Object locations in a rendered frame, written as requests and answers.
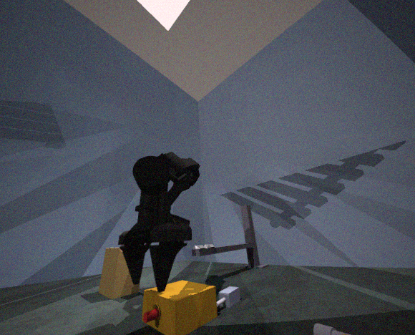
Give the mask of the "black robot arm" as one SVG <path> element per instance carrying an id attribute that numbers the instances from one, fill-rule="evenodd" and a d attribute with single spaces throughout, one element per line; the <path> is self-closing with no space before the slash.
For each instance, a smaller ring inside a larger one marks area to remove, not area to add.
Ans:
<path id="1" fill-rule="evenodd" d="M 200 165 L 192 158 L 180 158 L 173 152 L 140 158 L 133 167 L 134 178 L 141 190 L 140 200 L 160 198 L 172 205 L 180 193 L 193 186 L 200 177 Z M 167 191 L 169 181 L 173 186 Z M 166 223 L 190 224 L 189 220 L 166 214 Z"/>

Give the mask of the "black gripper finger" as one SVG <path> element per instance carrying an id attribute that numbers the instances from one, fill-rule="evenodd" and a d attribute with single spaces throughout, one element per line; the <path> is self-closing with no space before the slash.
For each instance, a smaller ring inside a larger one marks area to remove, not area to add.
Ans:
<path id="1" fill-rule="evenodd" d="M 139 284 L 145 260 L 145 253 L 149 249 L 149 246 L 122 246 L 120 249 L 122 250 L 124 259 L 127 262 L 133 284 Z"/>
<path id="2" fill-rule="evenodd" d="M 164 292 L 175 257 L 186 245 L 187 243 L 149 246 L 158 293 Z"/>

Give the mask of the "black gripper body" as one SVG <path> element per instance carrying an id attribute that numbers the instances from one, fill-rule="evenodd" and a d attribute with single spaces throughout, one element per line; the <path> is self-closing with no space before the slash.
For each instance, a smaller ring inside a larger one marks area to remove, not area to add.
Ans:
<path id="1" fill-rule="evenodd" d="M 146 198 L 135 206 L 139 211 L 137 226 L 119 235 L 118 245 L 141 246 L 145 243 L 169 245 L 192 240 L 192 229 L 188 224 L 166 223 L 171 205 L 160 198 Z"/>

